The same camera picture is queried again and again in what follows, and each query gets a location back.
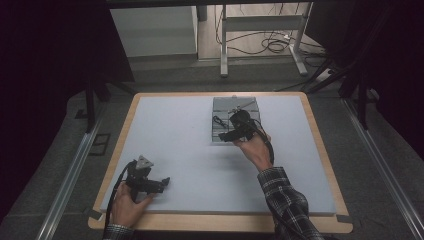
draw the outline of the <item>left hand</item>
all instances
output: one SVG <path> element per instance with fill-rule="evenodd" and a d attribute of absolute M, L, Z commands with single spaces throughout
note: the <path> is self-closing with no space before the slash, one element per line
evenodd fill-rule
<path fill-rule="evenodd" d="M 131 188 L 125 182 L 121 182 L 112 205 L 111 223 L 131 228 L 141 218 L 144 210 L 156 195 L 151 193 L 143 201 L 134 203 L 130 191 Z"/>

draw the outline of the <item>wooden border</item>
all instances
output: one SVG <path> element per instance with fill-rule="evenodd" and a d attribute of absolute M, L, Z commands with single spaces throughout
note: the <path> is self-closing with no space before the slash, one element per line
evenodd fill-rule
<path fill-rule="evenodd" d="M 112 154 L 109 167 L 106 171 L 93 209 L 99 211 L 100 205 L 106 193 L 110 181 L 115 172 L 121 155 L 125 139 L 142 97 L 178 97 L 178 96 L 299 96 L 305 110 L 306 117 L 317 145 L 317 149 L 327 175 L 331 192 L 336 204 L 336 214 L 332 216 L 311 216 L 310 219 L 315 227 L 323 233 L 349 233 L 353 229 L 351 223 L 337 221 L 336 215 L 349 216 L 343 196 L 340 192 L 337 179 L 325 150 L 324 143 L 315 122 L 312 109 L 307 96 L 301 92 L 189 92 L 189 93 L 139 93 L 134 96 Z M 93 229 L 103 229 L 104 220 L 97 221 L 89 218 L 88 225 Z M 219 231 L 219 232 L 274 232 L 274 222 L 271 215 L 212 215 L 212 214 L 170 214 L 170 213 L 146 213 L 134 227 L 139 230 L 162 230 L 162 231 Z"/>

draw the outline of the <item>floor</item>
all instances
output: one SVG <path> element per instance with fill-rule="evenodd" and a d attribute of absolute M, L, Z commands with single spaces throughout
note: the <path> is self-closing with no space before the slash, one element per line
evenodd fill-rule
<path fill-rule="evenodd" d="M 267 5 L 262 13 L 276 13 L 278 6 Z M 296 5 L 284 7 L 295 11 Z M 231 14 L 256 14 L 245 6 L 231 6 Z M 260 51 L 263 36 L 251 40 L 254 46 L 236 43 L 235 47 L 246 46 L 247 51 Z M 293 59 L 288 53 L 277 56 L 262 53 L 262 57 L 230 52 L 229 77 L 219 75 L 219 44 L 210 50 L 200 50 L 201 60 L 182 56 L 150 60 L 130 59 L 135 83 L 128 86 L 140 92 L 215 92 L 215 91 L 299 91 L 308 77 L 301 77 Z M 315 58 L 306 64 L 309 76 L 322 59 Z M 337 94 L 341 81 L 308 95 L 337 181 L 346 202 L 354 226 L 349 234 L 326 234 L 339 239 L 419 239 L 416 238 L 393 195 L 383 180 L 378 168 L 367 151 L 364 142 L 352 124 L 351 116 Z M 122 89 L 108 85 L 112 98 L 107 103 L 105 116 L 99 134 L 109 136 L 105 152 L 89 155 L 82 166 L 63 215 L 57 222 L 52 239 L 100 239 L 101 230 L 90 229 L 87 225 L 91 209 L 105 170 L 118 141 L 132 96 Z M 77 118 L 79 110 L 85 109 L 85 95 L 80 93 L 68 102 L 67 116 L 56 139 L 51 145 L 37 172 L 16 201 L 9 215 L 0 226 L 0 239 L 35 239 L 45 220 L 60 185 L 84 137 L 86 119 Z M 424 217 L 424 161 L 399 136 L 375 109 L 374 103 L 367 107 L 369 133 L 373 136 L 381 154 L 385 157 L 399 185 L 415 206 L 420 217 Z M 98 153 L 97 147 L 90 149 Z M 235 234 L 210 232 L 139 232 L 143 239 L 269 239 L 269 234 Z"/>
<path fill-rule="evenodd" d="M 228 5 L 227 17 L 235 16 L 275 16 L 275 15 L 300 15 L 306 8 L 306 3 L 281 3 L 275 4 L 240 4 Z M 220 57 L 222 39 L 222 6 L 208 6 L 207 20 L 199 22 L 198 28 L 198 56 L 199 59 L 215 59 Z M 278 30 L 261 32 L 229 32 L 227 33 L 227 46 L 229 57 L 252 57 L 252 56 L 283 56 L 290 55 L 284 41 L 294 43 L 297 30 Z M 323 53 L 319 44 L 304 35 L 301 49 L 311 53 Z"/>

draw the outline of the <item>white board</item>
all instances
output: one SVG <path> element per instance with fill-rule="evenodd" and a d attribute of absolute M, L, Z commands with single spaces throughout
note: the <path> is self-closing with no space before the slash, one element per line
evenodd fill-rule
<path fill-rule="evenodd" d="M 275 164 L 309 202 L 311 214 L 335 213 L 334 200 L 298 96 L 256 97 L 272 137 Z M 231 143 L 211 140 L 213 97 L 142 97 L 101 210 L 125 165 L 140 154 L 154 163 L 150 180 L 170 177 L 149 211 L 269 212 L 257 170 Z"/>

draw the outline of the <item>black tool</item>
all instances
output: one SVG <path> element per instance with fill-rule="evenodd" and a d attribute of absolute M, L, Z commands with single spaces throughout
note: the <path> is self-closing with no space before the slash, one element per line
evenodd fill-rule
<path fill-rule="evenodd" d="M 163 190 L 168 186 L 171 178 L 162 179 L 162 181 L 152 181 L 147 178 L 152 170 L 149 160 L 142 155 L 138 161 L 133 160 L 128 163 L 127 179 L 125 183 L 131 188 L 131 198 L 135 202 L 139 192 L 149 193 L 163 193 Z"/>
<path fill-rule="evenodd" d="M 272 148 L 271 142 L 268 140 L 265 130 L 263 130 L 260 122 L 257 121 L 263 132 L 256 126 L 255 120 L 250 118 L 250 114 L 246 110 L 238 107 L 230 112 L 234 112 L 234 114 L 230 117 L 230 122 L 233 124 L 234 130 L 218 134 L 219 138 L 224 142 L 232 142 L 240 138 L 250 140 L 252 139 L 253 134 L 256 133 L 268 147 L 270 161 L 274 164 L 274 149 Z"/>

